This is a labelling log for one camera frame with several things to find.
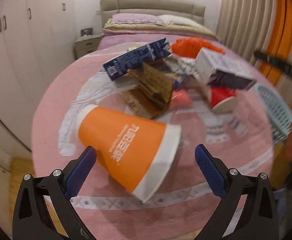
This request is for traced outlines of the red paper cup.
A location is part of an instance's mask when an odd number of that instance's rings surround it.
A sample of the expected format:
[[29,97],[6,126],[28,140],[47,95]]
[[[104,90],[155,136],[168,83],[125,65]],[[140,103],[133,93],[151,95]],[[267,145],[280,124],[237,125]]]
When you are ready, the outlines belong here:
[[238,103],[234,89],[208,86],[206,96],[212,111],[217,114],[233,111]]

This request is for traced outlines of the pink plastic pouch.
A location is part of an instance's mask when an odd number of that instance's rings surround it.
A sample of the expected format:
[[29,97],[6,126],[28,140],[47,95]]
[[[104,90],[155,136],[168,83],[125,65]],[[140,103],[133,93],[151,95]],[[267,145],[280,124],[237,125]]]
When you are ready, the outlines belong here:
[[170,100],[170,109],[188,108],[193,104],[185,89],[173,90]]

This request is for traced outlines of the orange paper cup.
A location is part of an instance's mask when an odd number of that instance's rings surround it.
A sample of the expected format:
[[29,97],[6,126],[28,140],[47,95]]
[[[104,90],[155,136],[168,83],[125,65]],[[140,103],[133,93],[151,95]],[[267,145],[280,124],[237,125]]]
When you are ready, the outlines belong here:
[[97,105],[86,106],[75,131],[96,150],[100,165],[127,192],[146,203],[173,164],[181,126],[140,118]]

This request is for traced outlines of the light blue plastic basket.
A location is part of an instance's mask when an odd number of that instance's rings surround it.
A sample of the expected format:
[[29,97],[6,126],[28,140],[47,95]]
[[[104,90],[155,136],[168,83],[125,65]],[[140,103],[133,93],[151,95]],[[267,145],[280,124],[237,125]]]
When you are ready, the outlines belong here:
[[268,117],[273,145],[285,141],[291,130],[292,111],[282,98],[267,86],[257,83],[254,90]]

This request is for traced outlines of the pink elephant blanket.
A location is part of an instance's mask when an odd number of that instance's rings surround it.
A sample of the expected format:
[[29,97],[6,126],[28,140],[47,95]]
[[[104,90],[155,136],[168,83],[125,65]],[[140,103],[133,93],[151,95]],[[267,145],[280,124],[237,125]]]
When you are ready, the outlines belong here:
[[[89,144],[107,154],[107,162],[94,165],[71,204],[97,239],[175,238],[202,228],[219,203],[195,163],[195,147],[203,144],[228,167],[256,176],[271,168],[270,124],[253,90],[239,91],[238,104],[228,114],[214,114],[202,95],[191,90],[190,107],[168,110],[155,121],[136,118],[120,96],[134,81],[128,76],[112,81],[102,67],[133,47],[123,43],[97,50],[55,78],[33,118],[35,174],[47,176],[82,153],[86,145],[78,139],[76,119],[94,104],[98,116],[91,122]],[[164,130],[174,125],[181,127],[180,139],[169,139],[163,159],[155,162]],[[109,175],[124,164],[127,178],[135,182],[151,164],[166,173],[146,203]]]

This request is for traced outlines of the white purple carton box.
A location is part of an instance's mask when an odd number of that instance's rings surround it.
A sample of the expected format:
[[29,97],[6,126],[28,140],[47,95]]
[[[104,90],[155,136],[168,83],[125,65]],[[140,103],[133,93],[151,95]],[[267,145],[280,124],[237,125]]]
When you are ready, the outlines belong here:
[[194,67],[194,76],[204,85],[212,87],[249,90],[257,82],[245,62],[207,48],[201,48]]

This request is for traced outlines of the heart pattern white paper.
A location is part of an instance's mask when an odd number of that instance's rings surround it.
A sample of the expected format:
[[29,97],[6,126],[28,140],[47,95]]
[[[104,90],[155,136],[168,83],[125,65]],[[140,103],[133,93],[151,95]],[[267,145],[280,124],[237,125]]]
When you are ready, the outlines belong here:
[[163,60],[170,71],[175,74],[191,76],[197,72],[194,58],[180,57],[176,54],[171,54]]

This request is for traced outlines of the small blue snack box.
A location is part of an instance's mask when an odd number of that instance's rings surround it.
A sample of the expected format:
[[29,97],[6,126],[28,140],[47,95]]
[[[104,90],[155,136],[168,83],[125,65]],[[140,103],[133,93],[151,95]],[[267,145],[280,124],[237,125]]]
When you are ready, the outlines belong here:
[[190,76],[187,75],[174,74],[170,78],[173,82],[173,90],[184,89],[190,81]]

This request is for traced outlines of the blue milk carton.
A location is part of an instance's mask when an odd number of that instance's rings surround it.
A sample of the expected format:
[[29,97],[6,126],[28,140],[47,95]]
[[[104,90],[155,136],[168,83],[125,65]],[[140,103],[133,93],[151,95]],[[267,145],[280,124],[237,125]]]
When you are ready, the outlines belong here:
[[114,81],[127,74],[129,69],[138,68],[143,62],[153,62],[171,53],[166,49],[167,39],[162,38],[127,51],[103,64],[109,78]]

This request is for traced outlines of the brown paper bag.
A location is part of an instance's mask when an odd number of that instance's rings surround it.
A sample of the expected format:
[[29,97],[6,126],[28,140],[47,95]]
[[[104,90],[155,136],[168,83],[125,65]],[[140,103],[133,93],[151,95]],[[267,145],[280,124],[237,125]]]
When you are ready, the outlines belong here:
[[120,93],[133,114],[141,118],[155,119],[169,108],[173,93],[173,81],[153,66],[142,63],[129,69],[128,77],[135,87]]

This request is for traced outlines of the beige padded headboard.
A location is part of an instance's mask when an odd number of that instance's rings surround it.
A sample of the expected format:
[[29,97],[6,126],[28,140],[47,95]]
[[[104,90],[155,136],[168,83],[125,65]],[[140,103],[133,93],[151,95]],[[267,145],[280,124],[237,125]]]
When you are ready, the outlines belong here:
[[205,6],[187,0],[100,0],[103,28],[114,14],[122,13],[175,15],[204,25],[205,9]]

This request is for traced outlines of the beige nightstand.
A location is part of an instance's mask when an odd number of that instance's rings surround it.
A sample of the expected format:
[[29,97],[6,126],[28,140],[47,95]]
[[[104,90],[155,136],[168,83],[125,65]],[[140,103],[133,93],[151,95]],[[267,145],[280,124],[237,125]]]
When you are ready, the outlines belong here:
[[102,34],[86,35],[78,38],[75,41],[75,49],[77,58],[81,58],[87,54],[90,54],[98,49],[98,46],[102,40]]

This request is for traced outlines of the folded beige quilt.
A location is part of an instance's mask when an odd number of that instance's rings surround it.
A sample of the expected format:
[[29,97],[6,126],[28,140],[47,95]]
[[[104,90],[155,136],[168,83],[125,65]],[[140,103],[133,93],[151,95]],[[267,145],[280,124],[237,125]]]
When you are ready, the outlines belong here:
[[107,35],[121,34],[169,34],[218,39],[215,33],[206,27],[191,27],[187,25],[157,25],[157,24],[118,24],[106,23],[103,33]]

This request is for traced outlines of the purple bed sheet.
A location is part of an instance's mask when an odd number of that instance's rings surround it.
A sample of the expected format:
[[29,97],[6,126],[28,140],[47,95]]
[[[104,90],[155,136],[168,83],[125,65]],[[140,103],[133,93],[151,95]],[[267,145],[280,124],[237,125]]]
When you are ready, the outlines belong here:
[[190,31],[172,30],[112,30],[104,29],[102,39],[97,50],[106,49],[123,43],[131,42],[153,42],[166,38],[168,42],[175,42],[179,38],[200,37],[209,41],[219,41],[214,33],[192,33]]

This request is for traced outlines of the small picture frame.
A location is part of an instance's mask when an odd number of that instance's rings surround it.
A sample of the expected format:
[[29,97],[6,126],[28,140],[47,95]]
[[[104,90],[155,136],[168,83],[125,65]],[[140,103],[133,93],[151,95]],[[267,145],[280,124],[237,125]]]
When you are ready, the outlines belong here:
[[90,36],[90,35],[93,34],[93,28],[81,29],[80,33],[81,33],[81,37],[83,37],[83,36]]

